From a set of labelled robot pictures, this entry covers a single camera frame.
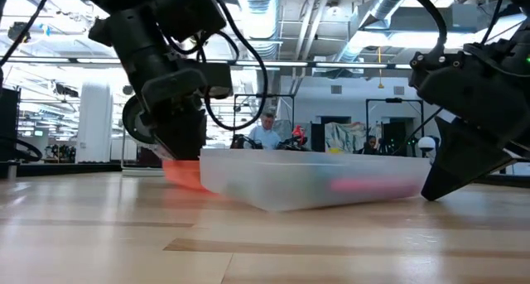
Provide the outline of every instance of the white shirt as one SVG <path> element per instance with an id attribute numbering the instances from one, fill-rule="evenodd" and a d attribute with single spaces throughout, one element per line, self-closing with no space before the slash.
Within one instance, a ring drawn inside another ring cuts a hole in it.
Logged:
<path id="1" fill-rule="evenodd" d="M 254 140 L 256 143 L 262 143 L 263 149 L 273 150 L 276 149 L 278 143 L 282 140 L 273 130 L 265 130 L 262 126 L 255 127 L 248 137 Z"/>

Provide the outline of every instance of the clear plastic bin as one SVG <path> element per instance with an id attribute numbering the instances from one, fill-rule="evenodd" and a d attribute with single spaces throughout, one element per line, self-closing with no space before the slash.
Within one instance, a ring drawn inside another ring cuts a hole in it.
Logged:
<path id="1" fill-rule="evenodd" d="M 321 152 L 203 150 L 208 190 L 266 211 L 312 209 L 419 194 L 429 159 Z"/>

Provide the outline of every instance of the man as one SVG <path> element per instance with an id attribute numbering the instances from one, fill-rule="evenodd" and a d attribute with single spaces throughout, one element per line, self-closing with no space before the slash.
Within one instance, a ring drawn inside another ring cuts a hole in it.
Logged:
<path id="1" fill-rule="evenodd" d="M 362 155 L 377 155 L 378 149 L 376 148 L 376 145 L 378 144 L 378 140 L 375 136 L 369 136 L 368 140 L 364 144 L 364 148 L 359 151 L 359 154 Z"/>
<path id="2" fill-rule="evenodd" d="M 263 149 L 276 149 L 278 143 L 282 140 L 280 136 L 272 130 L 274 124 L 274 115 L 266 113 L 262 116 L 262 125 L 255 127 L 248 137 L 255 142 L 261 142 Z"/>

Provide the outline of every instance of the wooden surface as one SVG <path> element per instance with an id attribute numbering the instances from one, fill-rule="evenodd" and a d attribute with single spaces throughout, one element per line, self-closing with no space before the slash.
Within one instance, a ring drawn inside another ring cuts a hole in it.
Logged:
<path id="1" fill-rule="evenodd" d="M 267 214 L 160 177 L 19 179 L 0 283 L 530 283 L 530 190 Z"/>

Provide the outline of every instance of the wooden table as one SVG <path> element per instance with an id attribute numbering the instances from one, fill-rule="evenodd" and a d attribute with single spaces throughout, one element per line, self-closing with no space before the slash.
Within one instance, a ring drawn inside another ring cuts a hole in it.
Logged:
<path id="1" fill-rule="evenodd" d="M 18 179 L 0 283 L 530 283 L 530 190 L 268 214 L 160 177 Z"/>

